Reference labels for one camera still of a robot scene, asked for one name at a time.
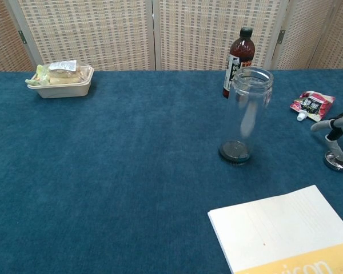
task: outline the yellow stripe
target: yellow stripe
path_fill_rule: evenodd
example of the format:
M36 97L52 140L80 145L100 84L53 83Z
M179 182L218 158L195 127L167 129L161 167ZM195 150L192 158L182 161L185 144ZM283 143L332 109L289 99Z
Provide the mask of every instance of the yellow stripe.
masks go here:
M238 271L235 274L343 274L343 244Z

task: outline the bottle label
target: bottle label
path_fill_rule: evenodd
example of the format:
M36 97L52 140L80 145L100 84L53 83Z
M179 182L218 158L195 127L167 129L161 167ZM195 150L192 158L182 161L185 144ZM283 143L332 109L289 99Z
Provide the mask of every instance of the bottle label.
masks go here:
M232 54L228 56L228 68L226 69L224 89L230 91L231 82L235 76L235 73L241 67L249 67L252 65L252 61L240 62L240 58Z

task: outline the metal base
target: metal base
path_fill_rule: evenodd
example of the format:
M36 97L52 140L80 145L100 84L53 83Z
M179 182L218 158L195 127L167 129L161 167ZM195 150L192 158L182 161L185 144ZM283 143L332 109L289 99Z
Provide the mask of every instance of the metal base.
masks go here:
M244 164L250 158L247 146L236 140L222 143L218 152L225 160L235 166Z
M340 172L343 171L343 161L337 160L335 155L331 151L328 151L324 155L324 163L332 170Z

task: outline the woven room divider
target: woven room divider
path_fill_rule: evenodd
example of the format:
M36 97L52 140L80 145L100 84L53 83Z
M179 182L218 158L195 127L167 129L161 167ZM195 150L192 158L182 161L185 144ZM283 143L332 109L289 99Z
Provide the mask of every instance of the woven room divider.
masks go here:
M292 0L283 28L281 46L277 47L277 69L306 69L322 36L333 8L333 0Z
M151 2L16 0L43 63L77 59L96 70L154 70Z
M230 46L243 26L253 28L252 40L256 46L253 65L264 66L272 37L279 31L274 32L274 27L283 2L154 0L157 68L223 70Z
M10 14L0 0L0 71L31 71L33 65Z
M323 35L310 68L343 69L343 1Z

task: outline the pink package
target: pink package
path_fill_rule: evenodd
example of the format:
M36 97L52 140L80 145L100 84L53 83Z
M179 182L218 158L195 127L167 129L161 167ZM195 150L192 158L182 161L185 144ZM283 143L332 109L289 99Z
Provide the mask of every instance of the pink package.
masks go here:
M297 120L301 121L307 117L319 122L329 111L334 100L333 96L328 96L315 91L306 91L295 99L291 108L299 112Z

